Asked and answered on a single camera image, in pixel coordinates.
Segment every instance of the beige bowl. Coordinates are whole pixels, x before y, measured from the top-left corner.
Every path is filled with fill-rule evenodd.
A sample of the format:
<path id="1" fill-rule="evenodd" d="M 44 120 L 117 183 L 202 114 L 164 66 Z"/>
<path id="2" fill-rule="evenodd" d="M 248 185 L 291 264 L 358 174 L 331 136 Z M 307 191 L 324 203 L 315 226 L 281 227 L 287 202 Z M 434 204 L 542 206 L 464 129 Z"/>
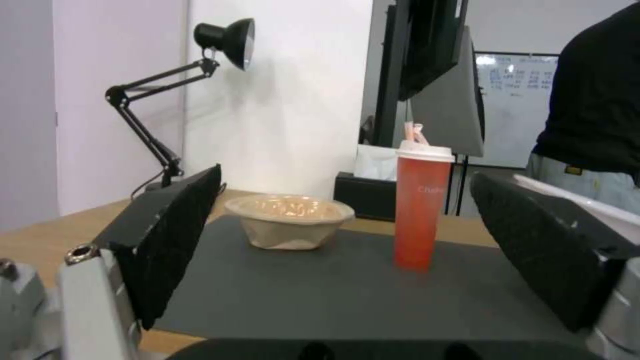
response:
<path id="1" fill-rule="evenodd" d="M 315 249 L 354 217 L 341 202 L 299 195 L 252 195 L 225 207 L 242 217 L 249 242 L 262 249 Z"/>

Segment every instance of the whiteboard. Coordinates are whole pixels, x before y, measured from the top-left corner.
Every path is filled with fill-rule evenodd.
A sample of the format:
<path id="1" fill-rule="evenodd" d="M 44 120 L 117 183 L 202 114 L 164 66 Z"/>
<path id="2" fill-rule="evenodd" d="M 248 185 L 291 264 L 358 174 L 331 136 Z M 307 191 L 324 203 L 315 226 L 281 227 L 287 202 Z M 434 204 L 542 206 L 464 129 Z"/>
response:
<path id="1" fill-rule="evenodd" d="M 476 52 L 484 101 L 484 156 L 469 163 L 524 168 L 545 127 L 557 55 Z"/>

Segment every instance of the black mat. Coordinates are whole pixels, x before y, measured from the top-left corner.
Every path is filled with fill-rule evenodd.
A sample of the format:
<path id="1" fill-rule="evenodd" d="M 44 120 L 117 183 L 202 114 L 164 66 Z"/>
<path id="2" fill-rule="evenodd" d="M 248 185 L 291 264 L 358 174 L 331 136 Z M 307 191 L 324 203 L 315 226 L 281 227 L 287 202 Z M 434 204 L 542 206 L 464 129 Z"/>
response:
<path id="1" fill-rule="evenodd" d="M 499 249 L 438 242 L 400 270 L 390 236 L 339 231 L 310 252 L 252 247 L 238 218 L 205 227 L 156 328 L 204 338 L 559 340 L 579 344 Z"/>

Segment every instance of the plastic cup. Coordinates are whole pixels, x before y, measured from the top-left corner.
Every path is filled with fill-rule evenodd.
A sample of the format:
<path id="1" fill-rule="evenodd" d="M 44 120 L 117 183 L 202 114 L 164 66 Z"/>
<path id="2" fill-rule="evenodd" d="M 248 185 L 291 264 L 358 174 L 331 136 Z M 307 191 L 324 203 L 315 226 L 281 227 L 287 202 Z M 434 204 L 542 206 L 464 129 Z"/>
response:
<path id="1" fill-rule="evenodd" d="M 454 157 L 448 147 L 403 141 L 396 184 L 396 266 L 427 271 Z"/>

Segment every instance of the lamp arm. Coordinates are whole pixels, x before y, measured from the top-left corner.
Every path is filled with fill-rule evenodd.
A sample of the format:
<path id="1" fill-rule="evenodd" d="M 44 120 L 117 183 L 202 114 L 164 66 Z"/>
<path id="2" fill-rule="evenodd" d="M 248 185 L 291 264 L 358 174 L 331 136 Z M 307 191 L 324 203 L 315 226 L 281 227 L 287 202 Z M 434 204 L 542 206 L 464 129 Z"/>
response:
<path id="1" fill-rule="evenodd" d="M 118 114 L 126 121 L 129 127 L 138 135 L 138 138 L 147 146 L 149 151 L 156 157 L 163 167 L 162 187 L 171 185 L 173 176 L 181 176 L 184 172 L 180 168 L 180 158 L 165 144 L 155 138 L 149 130 L 140 122 L 135 114 L 129 109 L 129 105 L 133 101 L 144 99 L 151 95 L 155 95 L 179 86 L 194 83 L 202 79 L 210 78 L 218 67 L 218 62 L 213 59 L 203 57 L 201 60 L 194 61 L 189 65 L 178 67 L 157 75 L 150 76 L 145 79 L 137 80 L 129 84 L 112 86 L 105 93 L 107 102 L 114 107 Z M 180 74 L 195 68 L 202 70 L 201 75 L 194 76 L 185 80 L 180 80 L 168 85 L 145 86 L 156 80 L 164 79 L 169 76 Z M 127 92 L 137 91 L 140 94 L 129 96 Z"/>

